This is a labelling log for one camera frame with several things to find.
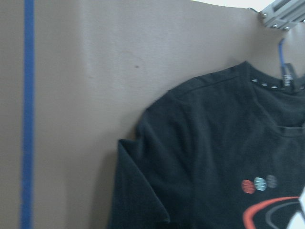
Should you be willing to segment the aluminium frame post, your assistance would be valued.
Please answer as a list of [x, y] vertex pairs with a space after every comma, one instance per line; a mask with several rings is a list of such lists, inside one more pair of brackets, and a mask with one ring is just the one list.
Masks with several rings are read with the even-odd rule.
[[259, 12], [263, 25], [290, 30], [305, 21], [305, 0], [275, 0]]

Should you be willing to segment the black graphic t-shirt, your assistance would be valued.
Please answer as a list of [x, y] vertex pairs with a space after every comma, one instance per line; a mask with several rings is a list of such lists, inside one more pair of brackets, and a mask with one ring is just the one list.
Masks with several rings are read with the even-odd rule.
[[192, 78], [118, 142], [110, 229], [302, 229], [305, 80], [244, 62]]

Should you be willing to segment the blue tape grid lines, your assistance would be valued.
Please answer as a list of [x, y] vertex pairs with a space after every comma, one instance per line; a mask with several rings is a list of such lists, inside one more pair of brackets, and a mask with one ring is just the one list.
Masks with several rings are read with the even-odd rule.
[[20, 228], [33, 228], [35, 29], [34, 1], [24, 1], [24, 65]]

